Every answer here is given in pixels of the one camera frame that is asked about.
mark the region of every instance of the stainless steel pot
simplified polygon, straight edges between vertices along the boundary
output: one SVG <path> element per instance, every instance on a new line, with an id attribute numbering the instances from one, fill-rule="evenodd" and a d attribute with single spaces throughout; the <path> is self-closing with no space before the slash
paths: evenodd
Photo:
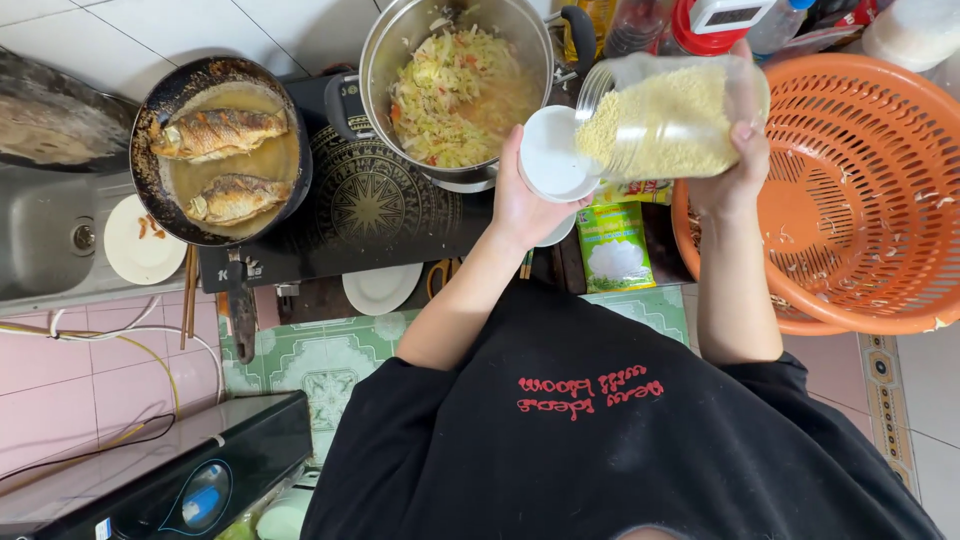
<path id="1" fill-rule="evenodd" d="M 465 12 L 467 8 L 479 7 Z M 397 70 L 411 60 L 411 54 L 431 34 L 430 25 L 440 18 L 441 11 L 463 13 L 456 18 L 459 28 L 476 24 L 487 32 L 499 30 L 499 36 L 512 43 L 524 70 L 537 74 L 541 93 L 540 106 L 546 105 L 550 87 L 559 83 L 554 76 L 553 46 L 546 24 L 563 17 L 570 23 L 573 42 L 579 58 L 576 72 L 585 77 L 596 54 L 596 35 L 589 16 L 576 6 L 563 9 L 541 20 L 526 0 L 394 0 L 373 24 L 360 59 L 360 71 L 336 76 L 326 87 L 326 115 L 333 129 L 346 140 L 379 137 L 392 150 L 416 164 L 434 184 L 460 193 L 473 193 L 493 187 L 499 158 L 454 169 L 428 165 L 414 160 L 403 151 L 390 120 L 390 86 L 397 79 Z M 373 133 L 356 133 L 349 127 L 341 88 L 346 84 L 360 86 L 364 111 L 373 125 Z"/>

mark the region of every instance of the electric stove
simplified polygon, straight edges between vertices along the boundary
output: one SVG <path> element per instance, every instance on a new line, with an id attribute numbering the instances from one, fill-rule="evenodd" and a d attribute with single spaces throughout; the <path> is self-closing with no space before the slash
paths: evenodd
<path id="1" fill-rule="evenodd" d="M 490 224 L 492 190 L 441 189 L 379 139 L 347 142 L 337 135 L 324 114 L 331 78 L 286 85 L 306 123 L 313 182 L 293 214 L 240 247 L 250 286 L 464 256 Z M 359 90 L 344 86 L 349 124 L 372 131 Z M 204 292 L 227 290 L 227 252 L 199 249 Z"/>

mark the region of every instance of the food package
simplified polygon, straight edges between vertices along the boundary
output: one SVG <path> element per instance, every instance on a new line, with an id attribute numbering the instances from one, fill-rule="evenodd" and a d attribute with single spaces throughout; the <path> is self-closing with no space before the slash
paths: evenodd
<path id="1" fill-rule="evenodd" d="M 656 286 L 650 268 L 640 203 L 587 207 L 577 212 L 587 292 Z"/>
<path id="2" fill-rule="evenodd" d="M 593 191 L 593 204 L 637 201 L 669 205 L 672 196 L 672 180 L 637 180 L 625 184 L 601 180 L 600 185 Z"/>

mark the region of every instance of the green package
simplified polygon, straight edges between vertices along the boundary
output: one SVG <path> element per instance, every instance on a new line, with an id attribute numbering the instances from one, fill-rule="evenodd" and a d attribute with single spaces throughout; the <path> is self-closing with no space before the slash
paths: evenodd
<path id="1" fill-rule="evenodd" d="M 640 203 L 588 207 L 577 212 L 587 292 L 653 287 Z"/>

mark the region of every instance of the red lid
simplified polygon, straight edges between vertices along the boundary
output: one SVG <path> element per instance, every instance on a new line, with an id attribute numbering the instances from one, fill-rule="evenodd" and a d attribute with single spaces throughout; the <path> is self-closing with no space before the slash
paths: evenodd
<path id="1" fill-rule="evenodd" d="M 747 35 L 749 28 L 728 30 L 712 34 L 694 34 L 690 30 L 690 9 L 697 0 L 677 0 L 670 15 L 670 26 L 677 44 L 688 53 L 698 57 L 715 57 L 727 54 L 733 44 Z"/>

